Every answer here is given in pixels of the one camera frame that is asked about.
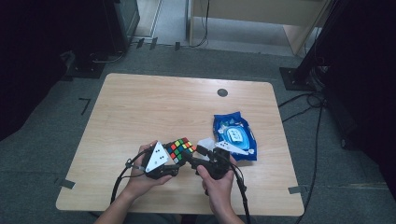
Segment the left hand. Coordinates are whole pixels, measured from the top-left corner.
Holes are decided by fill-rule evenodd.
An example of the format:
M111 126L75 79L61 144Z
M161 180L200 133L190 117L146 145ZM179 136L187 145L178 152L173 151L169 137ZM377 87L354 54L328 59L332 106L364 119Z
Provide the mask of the left hand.
M150 148L151 146L155 146L156 144L157 144L157 140L151 142L150 144L143 145L139 148L139 152L141 152L147 148ZM137 158L136 161L134 162L134 165L136 165L136 166L142 165L142 161L145 156L146 156L146 154L143 154L142 156ZM143 172L136 170L136 169L132 169L132 171L131 171L131 175L141 175L141 174L143 174ZM136 198L142 196L143 194L147 193L154 186L163 185L164 183L169 181L171 178L172 178L171 175L166 175L159 179L151 179L151 178L146 177L145 175L141 175L138 177L131 177L129 179L128 184L126 185L124 191L125 191L125 193L131 194L131 196L134 199L136 199Z

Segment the right hand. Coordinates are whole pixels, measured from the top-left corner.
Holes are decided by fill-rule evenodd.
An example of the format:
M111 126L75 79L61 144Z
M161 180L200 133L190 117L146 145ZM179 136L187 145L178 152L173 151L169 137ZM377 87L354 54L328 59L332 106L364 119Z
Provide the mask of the right hand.
M235 159L230 156L232 164ZM209 195L210 209L220 223L242 223L231 206L231 190L233 188L233 171L228 171L222 179L213 179L203 165L197 167L202 178L202 187Z

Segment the blue package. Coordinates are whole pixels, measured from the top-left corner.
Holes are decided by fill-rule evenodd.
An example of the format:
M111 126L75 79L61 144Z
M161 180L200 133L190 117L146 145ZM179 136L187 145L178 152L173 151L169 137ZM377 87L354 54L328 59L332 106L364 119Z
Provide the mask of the blue package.
M247 155L232 152L236 161L256 161L257 144L248 122L242 118L241 112L228 115L215 115L213 133L218 142L226 141L248 152Z

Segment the wooden desk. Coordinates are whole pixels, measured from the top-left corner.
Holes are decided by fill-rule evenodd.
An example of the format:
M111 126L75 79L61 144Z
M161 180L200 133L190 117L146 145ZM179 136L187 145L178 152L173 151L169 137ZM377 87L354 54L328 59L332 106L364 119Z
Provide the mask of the wooden desk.
M205 17L208 0L191 0L190 45L194 17ZM216 0L209 18L283 24L291 49L297 54L332 0Z
M220 97L218 89L228 96ZM139 146L187 137L196 144L213 137L214 114L241 111L255 134L258 160L239 162L251 215L299 216L304 212L290 152L269 83L217 79L110 74L96 101L56 206L61 210L104 211L124 163ZM119 192L125 187L124 179ZM212 214L201 178L186 164L178 176L139 198L131 212ZM232 204L245 214L234 181Z

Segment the gray carpet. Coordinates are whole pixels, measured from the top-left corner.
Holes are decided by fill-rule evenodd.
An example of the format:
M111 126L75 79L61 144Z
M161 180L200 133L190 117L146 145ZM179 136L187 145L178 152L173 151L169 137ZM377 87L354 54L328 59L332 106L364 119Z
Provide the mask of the gray carpet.
M100 79L59 81L25 125L0 142L0 223L95 221L86 212L59 211L55 202L59 182L67 174L108 73L265 81L273 84L276 99L282 103L301 92L285 90L278 67L297 67L300 62L295 57L254 53L131 46L125 57L106 65ZM87 101L79 98L92 99L85 112ZM305 98L301 98L281 107L281 117L285 119L307 107ZM318 112L311 109L284 123L297 179L305 189L309 189L314 171ZM297 217L252 220L294 223ZM317 181L301 223L396 223L396 202L377 165L358 150L341 148L339 132L326 108L318 138Z

